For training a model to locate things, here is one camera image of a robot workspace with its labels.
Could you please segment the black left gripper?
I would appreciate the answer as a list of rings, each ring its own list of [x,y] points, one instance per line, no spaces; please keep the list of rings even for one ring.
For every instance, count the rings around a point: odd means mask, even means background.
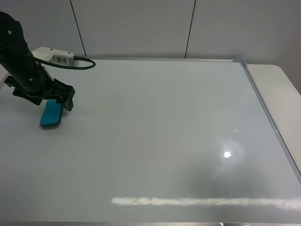
[[[5,84],[13,87],[13,95],[40,105],[42,99],[56,99],[65,110],[73,109],[73,86],[51,79],[44,67],[35,61],[4,62],[3,67],[10,74]]]

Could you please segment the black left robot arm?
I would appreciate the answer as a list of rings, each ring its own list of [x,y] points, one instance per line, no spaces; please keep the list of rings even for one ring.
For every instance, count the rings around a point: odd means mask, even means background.
[[[28,49],[19,21],[0,13],[0,64],[9,76],[4,83],[13,87],[13,95],[40,105],[42,100],[55,100],[67,111],[73,108],[73,86],[52,79],[43,61]]]

